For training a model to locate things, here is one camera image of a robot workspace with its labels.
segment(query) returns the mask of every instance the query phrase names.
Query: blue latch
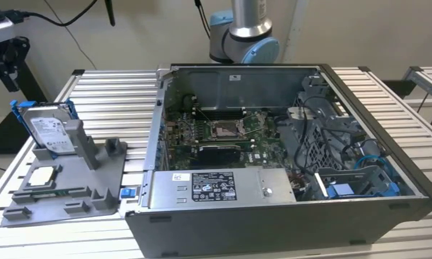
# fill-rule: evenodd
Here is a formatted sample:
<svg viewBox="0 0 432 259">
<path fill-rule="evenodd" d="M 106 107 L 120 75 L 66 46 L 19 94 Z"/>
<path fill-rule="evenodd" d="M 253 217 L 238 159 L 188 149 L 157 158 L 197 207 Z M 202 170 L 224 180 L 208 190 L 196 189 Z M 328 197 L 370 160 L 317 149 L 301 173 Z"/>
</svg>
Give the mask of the blue latch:
<svg viewBox="0 0 432 259">
<path fill-rule="evenodd" d="M 136 189 L 132 188 L 122 188 L 120 192 L 120 198 L 134 198 L 136 197 Z"/>
</svg>

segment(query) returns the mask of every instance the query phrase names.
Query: blue drive bracket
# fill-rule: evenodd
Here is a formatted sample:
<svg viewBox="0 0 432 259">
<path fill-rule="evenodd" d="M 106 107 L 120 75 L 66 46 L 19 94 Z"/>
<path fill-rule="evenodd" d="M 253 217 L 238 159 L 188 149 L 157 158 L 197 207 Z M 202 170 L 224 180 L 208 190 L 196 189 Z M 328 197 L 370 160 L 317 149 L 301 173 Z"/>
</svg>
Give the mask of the blue drive bracket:
<svg viewBox="0 0 432 259">
<path fill-rule="evenodd" d="M 11 102 L 9 103 L 9 105 L 11 106 L 11 112 L 13 112 L 13 114 L 14 114 L 15 117 L 17 117 L 17 121 L 23 125 L 23 128 L 25 128 L 25 130 L 27 131 L 27 133 L 29 133 L 29 135 L 30 135 L 30 137 L 31 137 L 31 139 L 33 139 L 34 144 L 37 145 L 38 148 L 42 148 L 42 147 L 39 146 L 38 142 L 37 142 L 35 137 L 34 137 L 33 134 L 31 134 L 31 131 L 30 131 L 30 129 L 29 129 L 29 126 L 27 126 L 27 124 L 25 123 L 23 118 L 22 118 L 21 113 L 19 113 L 19 110 L 18 110 L 18 107 L 33 107 L 34 105 L 37 105 L 37 102 L 35 102 L 35 101 L 23 101 L 23 102 L 21 102 L 21 104 L 17 106 L 17 101 L 15 101 L 15 100 L 11 100 Z"/>
<path fill-rule="evenodd" d="M 72 119 L 77 120 L 78 119 L 78 114 L 77 114 L 77 110 L 74 109 L 74 104 L 70 101 L 70 99 L 66 99 L 65 104 L 66 104 L 66 106 L 69 106 Z"/>
</svg>

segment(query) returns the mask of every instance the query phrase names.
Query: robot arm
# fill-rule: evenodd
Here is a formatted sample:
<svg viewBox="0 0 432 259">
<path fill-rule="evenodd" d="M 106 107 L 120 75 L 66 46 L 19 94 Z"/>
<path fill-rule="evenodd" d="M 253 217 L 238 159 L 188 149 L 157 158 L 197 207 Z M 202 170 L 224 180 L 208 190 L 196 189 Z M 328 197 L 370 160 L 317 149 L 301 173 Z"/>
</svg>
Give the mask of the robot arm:
<svg viewBox="0 0 432 259">
<path fill-rule="evenodd" d="M 272 37 L 265 0 L 232 0 L 232 10 L 212 14 L 209 57 L 217 63 L 273 63 L 280 52 Z"/>
</svg>

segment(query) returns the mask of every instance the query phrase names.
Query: black stand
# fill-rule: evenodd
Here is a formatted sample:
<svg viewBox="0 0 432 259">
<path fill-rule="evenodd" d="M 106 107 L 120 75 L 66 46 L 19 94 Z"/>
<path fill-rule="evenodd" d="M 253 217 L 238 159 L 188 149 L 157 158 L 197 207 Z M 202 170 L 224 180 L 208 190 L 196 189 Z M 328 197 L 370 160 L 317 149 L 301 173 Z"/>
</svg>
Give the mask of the black stand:
<svg viewBox="0 0 432 259">
<path fill-rule="evenodd" d="M 46 102 L 46 98 L 25 62 L 18 68 L 15 82 L 27 100 L 37 101 L 38 103 Z M 29 133 L 10 112 L 0 123 L 0 154 L 15 154 L 27 137 Z"/>
</svg>

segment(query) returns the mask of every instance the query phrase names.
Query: blue cable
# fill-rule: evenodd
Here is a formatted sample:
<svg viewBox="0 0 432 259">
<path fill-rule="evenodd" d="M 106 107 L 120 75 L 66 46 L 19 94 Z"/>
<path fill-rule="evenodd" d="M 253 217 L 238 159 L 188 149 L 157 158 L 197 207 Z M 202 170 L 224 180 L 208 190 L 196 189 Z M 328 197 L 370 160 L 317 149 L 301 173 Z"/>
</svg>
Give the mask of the blue cable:
<svg viewBox="0 0 432 259">
<path fill-rule="evenodd" d="M 365 155 L 364 157 L 361 157 L 358 160 L 357 160 L 357 163 L 354 163 L 354 166 L 353 166 L 353 170 L 358 168 L 358 165 L 361 164 L 361 162 L 368 159 L 368 158 L 374 158 L 377 160 L 380 160 L 380 162 L 384 164 L 384 167 L 389 170 L 390 172 L 390 175 L 389 175 L 389 178 L 392 178 L 393 174 L 392 174 L 392 168 L 389 167 L 388 163 L 385 162 L 385 160 L 377 156 L 377 155 Z"/>
</svg>

